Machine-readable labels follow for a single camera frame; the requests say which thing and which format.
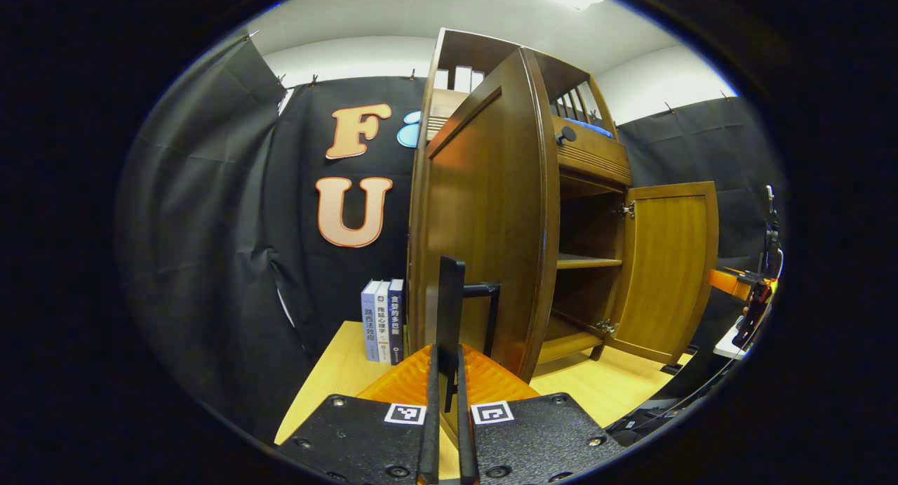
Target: wooden table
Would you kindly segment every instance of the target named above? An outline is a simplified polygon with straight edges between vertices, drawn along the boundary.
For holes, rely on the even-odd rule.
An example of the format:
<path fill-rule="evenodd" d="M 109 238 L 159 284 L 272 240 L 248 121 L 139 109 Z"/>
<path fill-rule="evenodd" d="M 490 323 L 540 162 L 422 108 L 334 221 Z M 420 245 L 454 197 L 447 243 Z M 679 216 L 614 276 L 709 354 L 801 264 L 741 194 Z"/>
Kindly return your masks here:
<path fill-rule="evenodd" d="M 680 364 L 686 364 L 690 358 L 684 354 Z M 611 347 L 604 350 L 600 360 L 593 361 L 587 350 L 540 364 L 530 386 L 543 395 L 567 392 L 599 425 L 607 427 L 673 378 L 661 372 L 662 366 L 659 361 Z M 366 359 L 361 322 L 343 322 L 283 416 L 275 444 L 283 443 L 328 395 L 356 396 L 391 367 Z M 442 427 L 440 477 L 459 477 L 458 450 Z"/>

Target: open cabinet door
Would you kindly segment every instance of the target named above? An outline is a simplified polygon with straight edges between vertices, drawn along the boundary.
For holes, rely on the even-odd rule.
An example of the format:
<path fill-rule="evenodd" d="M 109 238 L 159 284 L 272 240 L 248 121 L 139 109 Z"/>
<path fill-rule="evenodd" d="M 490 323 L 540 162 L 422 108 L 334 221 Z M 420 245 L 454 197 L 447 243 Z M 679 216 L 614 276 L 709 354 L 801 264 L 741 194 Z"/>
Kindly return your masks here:
<path fill-rule="evenodd" d="M 411 222 L 408 335 L 436 339 L 441 255 L 465 263 L 465 283 L 501 283 L 491 358 L 529 379 L 546 331 L 558 257 L 558 162 L 542 76 L 517 48 L 427 144 Z M 465 299 L 461 341 L 483 350 L 488 298 Z"/>
<path fill-rule="evenodd" d="M 676 364 L 702 320 L 718 259 L 714 182 L 631 188 L 624 258 L 607 345 Z"/>

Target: black curtain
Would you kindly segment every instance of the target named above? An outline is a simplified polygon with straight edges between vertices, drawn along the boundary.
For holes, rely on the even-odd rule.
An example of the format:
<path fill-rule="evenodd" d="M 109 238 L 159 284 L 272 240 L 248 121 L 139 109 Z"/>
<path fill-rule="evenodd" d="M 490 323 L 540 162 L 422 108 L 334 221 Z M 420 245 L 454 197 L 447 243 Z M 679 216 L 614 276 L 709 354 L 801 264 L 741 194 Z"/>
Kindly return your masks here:
<path fill-rule="evenodd" d="M 743 98 L 719 98 L 665 111 L 618 126 L 633 175 L 633 187 L 713 181 L 718 191 L 718 266 L 757 270 L 763 251 L 764 219 L 772 185 L 779 210 L 780 238 L 786 245 L 789 188 L 764 133 Z M 725 363 L 713 348 L 735 323 L 743 304 L 712 290 L 692 344 L 699 350 L 657 398 L 682 397 Z"/>
<path fill-rule="evenodd" d="M 361 321 L 359 293 L 371 279 L 405 278 L 408 207 L 414 149 L 402 146 L 403 118 L 420 111 L 424 79 L 400 77 L 334 79 L 296 88 L 276 123 L 266 166 L 263 224 L 278 246 L 275 263 L 283 275 L 281 294 L 301 329 L 305 347 L 320 354 L 343 321 Z M 337 120 L 334 111 L 386 104 L 390 117 L 378 118 L 371 140 L 360 135 L 366 152 L 327 159 Z M 347 178 L 352 187 L 343 201 L 343 224 L 365 220 L 364 178 L 390 178 L 384 197 L 384 226 L 378 238 L 361 248 L 344 248 L 318 230 L 319 178 Z"/>
<path fill-rule="evenodd" d="M 116 256 L 134 318 L 168 371 L 272 442 L 314 358 L 283 314 L 279 249 L 262 229 L 267 144 L 285 91 L 245 36 L 204 54 L 145 120 L 119 185 Z"/>

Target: book spine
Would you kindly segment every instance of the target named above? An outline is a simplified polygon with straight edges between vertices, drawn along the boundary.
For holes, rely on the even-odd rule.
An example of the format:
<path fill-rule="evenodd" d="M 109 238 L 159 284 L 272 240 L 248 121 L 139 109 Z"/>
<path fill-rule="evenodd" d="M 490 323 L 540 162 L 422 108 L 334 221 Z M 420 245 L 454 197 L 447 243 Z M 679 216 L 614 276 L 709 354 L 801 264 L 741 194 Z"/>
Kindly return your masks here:
<path fill-rule="evenodd" d="M 369 361 L 380 361 L 375 330 L 375 294 L 362 294 L 362 327 L 365 331 L 365 355 Z"/>
<path fill-rule="evenodd" d="M 390 289 L 390 364 L 394 366 L 405 358 L 402 339 L 402 290 Z"/>
<path fill-rule="evenodd" d="M 390 334 L 387 318 L 387 293 L 378 293 L 375 299 L 375 316 L 377 323 L 378 360 L 390 364 Z"/>

